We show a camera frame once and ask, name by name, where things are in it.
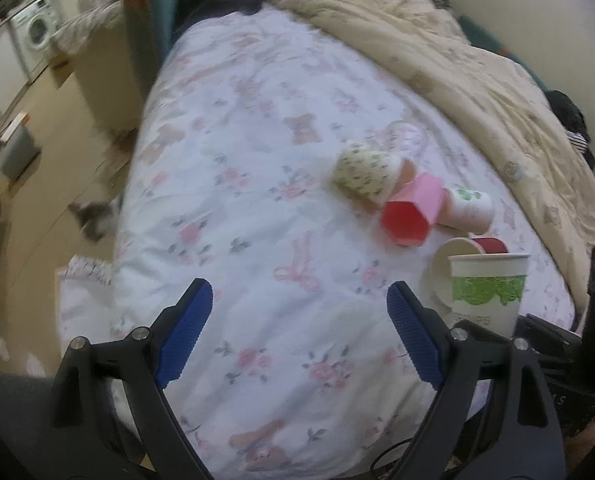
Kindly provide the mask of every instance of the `pink cup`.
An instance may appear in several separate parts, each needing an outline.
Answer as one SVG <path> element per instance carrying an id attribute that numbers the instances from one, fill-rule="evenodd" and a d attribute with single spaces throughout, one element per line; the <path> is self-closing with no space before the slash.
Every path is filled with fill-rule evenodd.
<path id="1" fill-rule="evenodd" d="M 444 202 L 443 185 L 441 178 L 422 173 L 386 203 L 380 222 L 396 244 L 424 243 Z"/>

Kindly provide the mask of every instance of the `blanket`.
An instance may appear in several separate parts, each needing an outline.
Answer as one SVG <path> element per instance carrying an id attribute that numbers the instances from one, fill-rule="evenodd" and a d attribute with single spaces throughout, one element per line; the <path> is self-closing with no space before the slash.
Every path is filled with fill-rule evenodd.
<path id="1" fill-rule="evenodd" d="M 520 65 L 472 47 L 430 0 L 268 0 L 356 48 L 434 104 L 489 159 L 587 305 L 595 178 Z"/>

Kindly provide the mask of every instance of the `floral paper cup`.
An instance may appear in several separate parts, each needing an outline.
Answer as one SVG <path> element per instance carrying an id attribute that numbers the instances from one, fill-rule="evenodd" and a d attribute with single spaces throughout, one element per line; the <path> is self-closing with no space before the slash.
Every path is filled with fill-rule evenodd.
<path id="1" fill-rule="evenodd" d="M 528 254 L 449 256 L 455 322 L 468 319 L 511 337 L 529 268 Z"/>
<path id="2" fill-rule="evenodd" d="M 403 162 L 400 156 L 348 142 L 333 170 L 333 181 L 382 206 L 400 180 Z"/>
<path id="3" fill-rule="evenodd" d="M 493 222 L 493 201 L 483 191 L 445 189 L 445 202 L 437 223 L 467 233 L 484 234 Z"/>

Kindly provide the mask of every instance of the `green fabric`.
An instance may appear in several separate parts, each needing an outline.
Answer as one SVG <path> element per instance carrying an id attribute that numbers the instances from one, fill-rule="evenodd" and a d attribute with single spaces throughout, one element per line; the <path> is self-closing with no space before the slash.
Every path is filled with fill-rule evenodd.
<path id="1" fill-rule="evenodd" d="M 533 81 L 535 81 L 537 86 L 540 87 L 542 92 L 547 92 L 549 90 L 542 80 L 535 74 L 535 72 L 533 72 L 519 57 L 510 52 L 501 41 L 495 38 L 495 36 L 484 27 L 478 25 L 468 16 L 460 16 L 457 19 L 457 22 L 459 23 L 460 27 L 462 27 L 462 31 L 464 32 L 466 38 L 473 46 L 514 60 L 517 64 L 524 67 L 527 72 L 529 72 L 530 76 L 533 78 Z"/>

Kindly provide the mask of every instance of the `bed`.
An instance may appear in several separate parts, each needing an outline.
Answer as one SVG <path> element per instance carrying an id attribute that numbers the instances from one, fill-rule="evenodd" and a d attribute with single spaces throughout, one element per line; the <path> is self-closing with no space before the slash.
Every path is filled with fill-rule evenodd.
<path id="1" fill-rule="evenodd" d="M 386 314 L 388 286 L 406 280 L 452 322 L 426 268 L 455 232 L 395 246 L 375 213 L 331 186 L 342 143 L 489 193 L 487 234 L 531 255 L 522 312 L 565 328 L 585 301 L 595 183 L 526 72 L 468 46 L 428 0 L 269 1 L 194 25 L 161 70 L 125 194 L 109 329 L 149 325 L 193 278 L 209 280 L 213 312 L 165 390 L 182 429 L 216 478 L 319 480 L 366 471 L 433 399 Z M 402 73 L 438 38 L 446 52 L 430 48 L 428 70 Z M 479 98 L 451 76 L 467 55 L 497 77 L 463 75 Z"/>

